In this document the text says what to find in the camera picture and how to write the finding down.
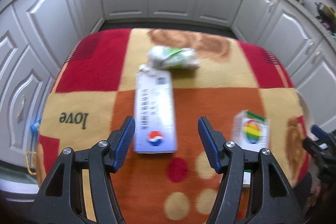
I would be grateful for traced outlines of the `right human hand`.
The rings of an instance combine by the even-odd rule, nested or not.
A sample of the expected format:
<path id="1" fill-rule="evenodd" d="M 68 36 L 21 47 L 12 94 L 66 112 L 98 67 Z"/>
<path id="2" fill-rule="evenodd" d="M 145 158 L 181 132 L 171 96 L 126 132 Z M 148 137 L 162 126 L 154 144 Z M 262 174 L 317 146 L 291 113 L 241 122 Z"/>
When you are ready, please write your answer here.
<path id="1" fill-rule="evenodd" d="M 335 223 L 335 181 L 319 182 L 313 187 L 313 176 L 308 172 L 310 192 L 304 205 L 305 223 Z"/>

